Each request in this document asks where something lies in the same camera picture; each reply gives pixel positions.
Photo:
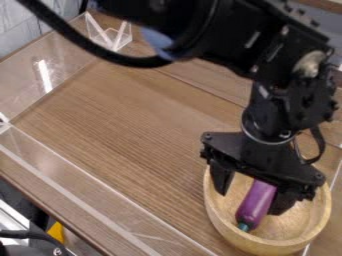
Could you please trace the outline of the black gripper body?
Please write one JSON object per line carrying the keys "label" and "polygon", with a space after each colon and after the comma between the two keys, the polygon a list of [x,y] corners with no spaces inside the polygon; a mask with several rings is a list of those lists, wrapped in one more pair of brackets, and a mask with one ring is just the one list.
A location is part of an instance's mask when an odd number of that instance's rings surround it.
{"label": "black gripper body", "polygon": [[318,128],[310,132],[318,144],[319,153],[311,159],[300,156],[292,139],[272,145],[256,142],[243,132],[204,132],[200,137],[200,157],[209,166],[209,160],[220,164],[235,164],[235,172],[285,190],[296,191],[296,201],[312,200],[316,189],[324,184],[324,174],[312,166],[324,152],[324,139]]}

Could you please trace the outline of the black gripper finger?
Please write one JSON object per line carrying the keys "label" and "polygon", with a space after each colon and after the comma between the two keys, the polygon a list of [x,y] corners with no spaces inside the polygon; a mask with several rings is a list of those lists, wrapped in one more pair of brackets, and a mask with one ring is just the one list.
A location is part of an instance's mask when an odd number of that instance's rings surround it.
{"label": "black gripper finger", "polygon": [[291,209],[295,203],[296,191],[292,188],[277,190],[267,214],[273,216],[281,215],[287,210]]}
{"label": "black gripper finger", "polygon": [[215,191],[224,196],[227,194],[233,175],[235,164],[231,162],[220,164],[216,160],[209,160],[209,175]]}

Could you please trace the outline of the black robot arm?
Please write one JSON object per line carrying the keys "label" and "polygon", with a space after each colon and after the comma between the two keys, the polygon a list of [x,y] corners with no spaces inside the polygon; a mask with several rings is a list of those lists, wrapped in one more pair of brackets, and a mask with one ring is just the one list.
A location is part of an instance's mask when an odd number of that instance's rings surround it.
{"label": "black robot arm", "polygon": [[252,80],[237,132],[201,136],[201,156],[224,194],[241,173],[275,188],[267,210],[283,214],[314,198],[326,178],[302,157],[296,136],[316,133],[338,109],[318,23],[287,0],[97,0],[98,8],[143,29],[167,61],[200,58]]}

